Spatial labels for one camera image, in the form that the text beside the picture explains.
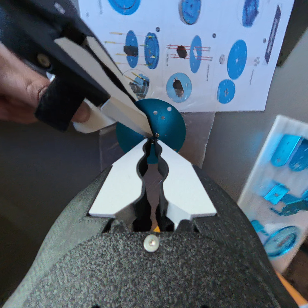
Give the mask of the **large blue U bracket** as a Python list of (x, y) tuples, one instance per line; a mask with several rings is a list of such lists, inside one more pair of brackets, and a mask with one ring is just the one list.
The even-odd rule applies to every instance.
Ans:
[(292, 156), (289, 168), (295, 172), (301, 172), (308, 168), (308, 140), (301, 139), (294, 155)]
[(272, 165), (274, 167), (282, 167), (285, 165), (297, 149), (300, 141), (302, 141), (301, 136), (284, 134), (272, 155)]

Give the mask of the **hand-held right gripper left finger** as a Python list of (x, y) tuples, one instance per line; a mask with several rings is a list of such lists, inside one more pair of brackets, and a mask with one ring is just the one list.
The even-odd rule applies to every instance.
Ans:
[(124, 221), (131, 230), (151, 230), (144, 180), (150, 151), (150, 139), (143, 139), (112, 164), (88, 212), (90, 216)]

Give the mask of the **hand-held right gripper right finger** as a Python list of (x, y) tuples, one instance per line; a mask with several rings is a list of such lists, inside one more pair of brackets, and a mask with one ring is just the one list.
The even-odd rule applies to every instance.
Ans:
[(194, 166), (161, 140), (156, 140), (160, 182), (156, 220), (159, 229), (177, 229), (183, 220), (217, 214)]

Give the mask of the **clear plastic bag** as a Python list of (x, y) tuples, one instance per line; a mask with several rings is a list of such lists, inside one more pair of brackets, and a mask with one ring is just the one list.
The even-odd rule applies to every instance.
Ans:
[[(215, 112), (181, 113), (186, 125), (186, 138), (179, 154), (193, 165), (202, 168), (206, 146), (214, 122)], [(117, 123), (99, 131), (100, 169), (114, 163), (124, 155), (116, 136)], [(157, 170), (157, 164), (149, 164), (144, 176), (147, 193), (158, 197), (159, 182), (162, 177)]]

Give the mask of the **person's left hand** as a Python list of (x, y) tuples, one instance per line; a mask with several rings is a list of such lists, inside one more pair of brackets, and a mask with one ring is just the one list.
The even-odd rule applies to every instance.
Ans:
[(0, 44), (0, 120), (37, 122), (34, 113), (50, 81)]

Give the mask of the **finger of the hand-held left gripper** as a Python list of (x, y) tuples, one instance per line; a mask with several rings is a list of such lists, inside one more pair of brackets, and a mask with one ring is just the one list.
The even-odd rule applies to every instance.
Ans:
[(115, 122), (120, 122), (135, 132), (146, 137), (152, 136), (146, 115), (137, 108), (136, 101), (119, 91), (113, 85), (106, 74), (103, 72), (99, 63), (85, 49), (85, 41), (82, 45), (78, 45), (72, 40), (63, 37), (55, 39), (55, 43), (78, 64), (103, 90), (107, 92), (109, 97), (105, 103), (101, 103), (100, 108), (93, 107), (94, 99), (87, 98), (91, 102), (91, 115), (84, 124), (77, 125), (77, 130), (83, 133), (94, 132), (98, 129), (110, 126)]
[(115, 64), (109, 53), (102, 46), (102, 44), (93, 36), (86, 36), (85, 49), (90, 55), (99, 63), (103, 72), (109, 78), (109, 80), (115, 85), (119, 91), (126, 94), (130, 100), (137, 101), (138, 98), (133, 92), (124, 75)]

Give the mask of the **assembly guide paper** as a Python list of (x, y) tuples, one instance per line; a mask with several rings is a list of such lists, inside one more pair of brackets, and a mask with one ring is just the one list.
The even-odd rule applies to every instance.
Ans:
[(264, 111), (294, 1), (84, 0), (81, 18), (138, 99)]

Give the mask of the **dark blue perforated bracket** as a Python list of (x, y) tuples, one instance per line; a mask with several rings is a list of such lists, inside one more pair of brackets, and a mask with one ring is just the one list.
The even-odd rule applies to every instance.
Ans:
[(280, 210), (271, 208), (271, 211), (278, 216), (290, 216), (297, 214), (299, 211), (308, 211), (308, 197), (307, 194), (302, 195), (303, 198), (295, 197), (291, 194), (286, 194), (282, 197), (280, 202), (285, 206)]

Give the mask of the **white foam sheet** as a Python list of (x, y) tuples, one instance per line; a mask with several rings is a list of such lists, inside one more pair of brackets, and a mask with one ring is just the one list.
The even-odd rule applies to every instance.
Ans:
[(292, 262), (298, 249), (307, 236), (308, 211), (299, 211), (290, 216), (278, 216), (271, 211), (280, 211), (285, 205), (279, 202), (272, 205), (262, 195), (272, 182), (287, 186), (291, 194), (303, 198), (307, 194), (308, 169), (301, 172), (289, 168), (290, 160), (282, 167), (274, 167), (272, 155), (284, 134), (301, 136), (308, 140), (308, 124), (278, 115), (252, 168), (248, 180), (238, 200), (238, 205), (249, 221), (258, 220), (269, 233), (269, 237), (257, 233), (276, 271), (283, 273)]

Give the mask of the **black metal plate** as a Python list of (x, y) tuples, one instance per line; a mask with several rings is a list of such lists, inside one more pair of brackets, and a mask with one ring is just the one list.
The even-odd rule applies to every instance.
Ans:
[(277, 68), (282, 67), (282, 65), (285, 63), (288, 56), (292, 52), (297, 40), (295, 36), (296, 36), (296, 19), (293, 16), (293, 14), (291, 14), (287, 25), (286, 33), (283, 39), (280, 54), (276, 63)]

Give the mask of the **blue L bracket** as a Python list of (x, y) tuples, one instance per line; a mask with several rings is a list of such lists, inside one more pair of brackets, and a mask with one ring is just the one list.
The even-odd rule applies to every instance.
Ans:
[(263, 234), (266, 237), (270, 236), (269, 233), (267, 233), (264, 229), (264, 226), (258, 220), (252, 220), (250, 221), (250, 223), (252, 224), (252, 227), (254, 228), (256, 233)]

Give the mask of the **blue round metal plate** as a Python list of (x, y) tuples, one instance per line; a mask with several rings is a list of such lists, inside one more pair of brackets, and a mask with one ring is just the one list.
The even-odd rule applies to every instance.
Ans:
[[(154, 99), (142, 99), (135, 105), (148, 118), (153, 136), (151, 139), (159, 139), (172, 150), (179, 152), (186, 137), (186, 126), (182, 115), (169, 103)], [(117, 123), (116, 135), (121, 149), (127, 153), (144, 140), (144, 136)]]

